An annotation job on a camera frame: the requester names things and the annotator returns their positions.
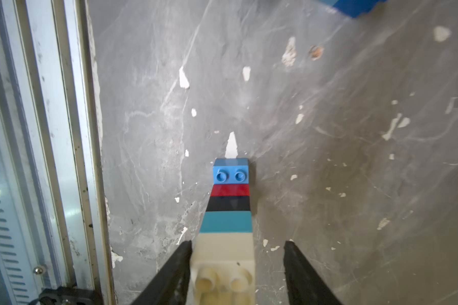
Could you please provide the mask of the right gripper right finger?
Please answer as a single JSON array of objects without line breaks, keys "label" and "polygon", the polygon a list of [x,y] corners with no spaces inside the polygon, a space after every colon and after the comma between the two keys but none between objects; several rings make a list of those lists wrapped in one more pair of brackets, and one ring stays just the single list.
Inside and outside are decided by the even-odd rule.
[{"label": "right gripper right finger", "polygon": [[283,264],[290,305],[342,305],[293,241],[284,244]]}]

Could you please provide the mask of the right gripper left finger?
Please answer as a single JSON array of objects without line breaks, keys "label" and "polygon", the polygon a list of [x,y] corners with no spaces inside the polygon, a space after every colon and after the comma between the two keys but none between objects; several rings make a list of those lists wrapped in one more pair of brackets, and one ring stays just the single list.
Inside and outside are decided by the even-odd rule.
[{"label": "right gripper left finger", "polygon": [[190,284],[192,252],[192,241],[182,242],[132,304],[185,305]]}]

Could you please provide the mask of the white lego brick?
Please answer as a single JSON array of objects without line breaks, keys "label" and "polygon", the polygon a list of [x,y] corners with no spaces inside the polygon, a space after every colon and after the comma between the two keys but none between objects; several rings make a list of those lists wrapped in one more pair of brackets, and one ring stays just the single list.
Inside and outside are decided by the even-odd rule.
[{"label": "white lego brick", "polygon": [[195,304],[255,304],[251,233],[201,233],[190,259]]}]

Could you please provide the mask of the teal lego brick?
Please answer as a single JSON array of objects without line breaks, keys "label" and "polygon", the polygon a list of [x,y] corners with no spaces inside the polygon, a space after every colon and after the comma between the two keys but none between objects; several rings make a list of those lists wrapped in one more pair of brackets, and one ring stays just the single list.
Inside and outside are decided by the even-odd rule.
[{"label": "teal lego brick", "polygon": [[206,212],[200,233],[252,233],[250,211]]}]

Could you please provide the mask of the black lego brick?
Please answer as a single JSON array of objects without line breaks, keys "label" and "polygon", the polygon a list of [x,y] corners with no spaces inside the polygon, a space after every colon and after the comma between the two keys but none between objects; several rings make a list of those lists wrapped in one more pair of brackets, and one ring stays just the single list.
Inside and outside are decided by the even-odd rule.
[{"label": "black lego brick", "polygon": [[250,211],[249,196],[211,196],[207,212]]}]

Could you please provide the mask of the red lego brick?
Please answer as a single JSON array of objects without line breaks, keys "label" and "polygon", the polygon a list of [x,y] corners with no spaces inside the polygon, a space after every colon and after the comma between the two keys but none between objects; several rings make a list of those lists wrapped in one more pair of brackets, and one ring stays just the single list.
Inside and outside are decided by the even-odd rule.
[{"label": "red lego brick", "polygon": [[213,196],[250,196],[248,184],[215,184],[212,187]]}]

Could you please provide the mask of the long blue lego brick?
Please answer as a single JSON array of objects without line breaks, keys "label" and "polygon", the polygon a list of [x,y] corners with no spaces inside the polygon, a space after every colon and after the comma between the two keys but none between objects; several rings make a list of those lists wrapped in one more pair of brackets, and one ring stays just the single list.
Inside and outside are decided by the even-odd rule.
[{"label": "long blue lego brick", "polygon": [[249,184],[247,158],[216,158],[212,166],[214,184]]}]

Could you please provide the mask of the dark blue lego brick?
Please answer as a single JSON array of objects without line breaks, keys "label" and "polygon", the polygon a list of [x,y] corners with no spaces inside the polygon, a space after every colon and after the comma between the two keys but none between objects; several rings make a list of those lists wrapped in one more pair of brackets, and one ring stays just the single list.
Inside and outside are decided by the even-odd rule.
[{"label": "dark blue lego brick", "polygon": [[320,0],[320,2],[355,19],[364,13],[369,13],[378,3],[384,3],[386,0]]}]

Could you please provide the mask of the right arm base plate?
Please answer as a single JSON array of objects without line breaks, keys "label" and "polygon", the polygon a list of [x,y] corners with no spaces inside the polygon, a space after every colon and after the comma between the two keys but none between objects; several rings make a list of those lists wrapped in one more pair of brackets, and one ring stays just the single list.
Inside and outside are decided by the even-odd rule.
[{"label": "right arm base plate", "polygon": [[57,289],[45,288],[39,296],[29,302],[29,304],[101,305],[103,304],[103,299],[95,291],[59,287]]}]

